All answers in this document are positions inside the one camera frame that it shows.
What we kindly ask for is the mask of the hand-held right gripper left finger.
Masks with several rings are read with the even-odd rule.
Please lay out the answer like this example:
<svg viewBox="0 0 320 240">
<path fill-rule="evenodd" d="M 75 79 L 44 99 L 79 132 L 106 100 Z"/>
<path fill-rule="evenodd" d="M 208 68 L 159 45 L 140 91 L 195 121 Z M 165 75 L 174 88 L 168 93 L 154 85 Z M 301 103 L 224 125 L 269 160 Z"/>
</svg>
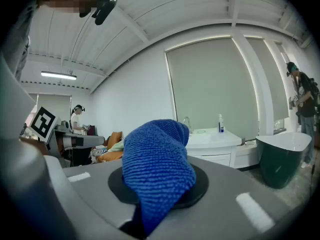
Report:
<svg viewBox="0 0 320 240">
<path fill-rule="evenodd" d="M 5 240 L 128 240 L 133 211 L 108 186 L 117 163 L 63 168 L 19 140 L 33 100 L 0 61 L 0 237 Z"/>
</svg>

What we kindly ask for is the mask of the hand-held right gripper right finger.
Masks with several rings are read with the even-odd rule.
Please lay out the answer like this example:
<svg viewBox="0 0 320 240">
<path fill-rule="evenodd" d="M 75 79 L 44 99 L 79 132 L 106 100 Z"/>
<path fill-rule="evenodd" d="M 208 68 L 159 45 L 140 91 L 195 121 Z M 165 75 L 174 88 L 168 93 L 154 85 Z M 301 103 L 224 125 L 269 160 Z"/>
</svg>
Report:
<svg viewBox="0 0 320 240">
<path fill-rule="evenodd" d="M 173 209 L 149 235 L 151 240 L 278 240 L 301 213 L 243 172 L 189 157 L 208 177 L 204 196 L 187 208 Z M 141 223 L 133 222 L 135 205 L 121 202 L 110 185 L 122 182 L 112 173 L 121 160 L 70 167 L 64 173 L 79 197 L 119 229 L 123 239 L 143 240 Z"/>
</svg>

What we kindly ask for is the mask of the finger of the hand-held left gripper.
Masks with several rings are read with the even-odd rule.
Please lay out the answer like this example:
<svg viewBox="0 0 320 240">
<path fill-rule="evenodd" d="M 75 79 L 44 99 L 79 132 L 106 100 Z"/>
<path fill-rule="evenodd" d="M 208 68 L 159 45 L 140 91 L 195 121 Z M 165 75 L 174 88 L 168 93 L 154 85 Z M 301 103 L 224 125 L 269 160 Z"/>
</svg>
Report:
<svg viewBox="0 0 320 240">
<path fill-rule="evenodd" d="M 96 147 L 101 146 L 105 143 L 103 136 L 97 135 L 84 135 L 83 136 L 83 147 Z"/>
</svg>

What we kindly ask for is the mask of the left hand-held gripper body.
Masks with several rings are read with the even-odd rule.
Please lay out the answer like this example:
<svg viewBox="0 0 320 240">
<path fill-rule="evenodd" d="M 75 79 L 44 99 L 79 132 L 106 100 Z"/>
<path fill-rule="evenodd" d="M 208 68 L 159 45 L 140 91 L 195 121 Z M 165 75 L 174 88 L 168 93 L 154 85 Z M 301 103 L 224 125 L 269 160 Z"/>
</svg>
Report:
<svg viewBox="0 0 320 240">
<path fill-rule="evenodd" d="M 40 107 L 29 128 L 44 144 L 45 154 L 55 157 L 63 166 L 84 166 L 84 136 L 75 134 L 71 124 Z"/>
</svg>

